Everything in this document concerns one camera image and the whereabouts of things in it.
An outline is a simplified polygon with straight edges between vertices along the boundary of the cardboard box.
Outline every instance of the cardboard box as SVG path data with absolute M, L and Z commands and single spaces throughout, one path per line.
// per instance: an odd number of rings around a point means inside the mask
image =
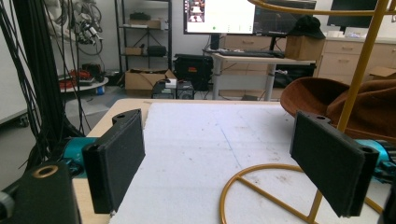
M 176 78 L 171 70 L 131 69 L 125 72 L 125 90 L 151 91 L 157 81 Z
M 147 25 L 150 29 L 161 29 L 161 21 L 138 21 L 129 20 L 130 25 Z
M 377 66 L 370 70 L 370 76 L 373 80 L 396 79 L 396 69 Z
M 325 39 L 301 35 L 288 35 L 285 57 L 294 60 L 317 60 L 323 50 Z
M 125 54 L 126 55 L 142 55 L 143 54 L 143 49 L 141 48 L 136 48 L 136 47 L 127 47 L 125 48 Z

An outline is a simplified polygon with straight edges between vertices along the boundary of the computer desk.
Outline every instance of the computer desk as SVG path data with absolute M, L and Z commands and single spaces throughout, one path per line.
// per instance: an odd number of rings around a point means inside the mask
M 234 57 L 223 56 L 218 53 L 210 54 L 213 58 L 213 100 L 219 97 L 219 90 L 264 90 L 264 101 L 270 101 L 274 86 L 277 64 L 309 65 L 315 61 L 297 61 L 281 58 Z M 268 68 L 262 76 L 258 75 L 228 75 L 223 63 L 266 63 Z

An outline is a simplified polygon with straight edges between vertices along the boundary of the gray floor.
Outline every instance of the gray floor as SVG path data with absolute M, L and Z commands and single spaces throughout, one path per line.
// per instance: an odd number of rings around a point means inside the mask
M 73 110 L 73 93 L 64 96 L 67 103 L 66 115 L 76 127 L 79 126 L 77 111 Z M 119 99 L 148 98 L 147 95 L 130 95 L 120 87 L 106 87 L 104 95 L 96 95 L 94 91 L 84 91 L 81 100 L 84 103 L 87 122 L 83 122 L 84 132 L 90 129 L 101 119 L 107 110 Z M 212 92 L 198 91 L 195 99 L 212 98 Z M 220 100 L 242 100 L 241 97 L 220 97 Z M 17 180 L 24 172 L 24 163 L 35 144 L 30 127 L 22 128 L 19 120 L 12 120 L 0 126 L 0 190 Z

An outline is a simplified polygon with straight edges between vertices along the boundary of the metal shelving unit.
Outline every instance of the metal shelving unit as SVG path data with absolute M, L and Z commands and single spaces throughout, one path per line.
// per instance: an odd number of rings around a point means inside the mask
M 145 57 L 148 58 L 148 67 L 150 67 L 150 58 L 152 56 L 148 55 L 126 55 L 123 53 L 123 48 L 128 46 L 128 35 L 132 35 L 134 31 L 137 30 L 145 30 L 145 33 L 141 36 L 141 38 L 136 42 L 138 43 L 143 38 L 147 39 L 148 46 L 150 46 L 150 39 L 154 40 L 157 44 L 160 42 L 155 38 L 154 32 L 167 32 L 167 46 L 166 46 L 166 55 L 164 56 L 167 60 L 167 68 L 172 69 L 172 0 L 153 0 L 151 2 L 166 2 L 167 6 L 167 16 L 168 16 L 168 29 L 160 30 L 160 29 L 152 29 L 152 28 L 136 28 L 136 27 L 128 27 L 123 24 L 128 23 L 125 20 L 125 5 L 124 0 L 115 0 L 114 5 L 116 9 L 116 24 L 117 24 L 117 39 L 118 39 L 118 50 L 119 50 L 119 62 L 120 62 L 120 73 L 123 74 L 126 70 L 129 70 L 129 58 L 130 57 Z

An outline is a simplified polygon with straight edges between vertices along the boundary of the black bag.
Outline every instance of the black bag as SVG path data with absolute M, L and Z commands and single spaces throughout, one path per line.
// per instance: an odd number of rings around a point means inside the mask
M 165 46 L 149 46 L 148 56 L 163 57 L 166 55 Z

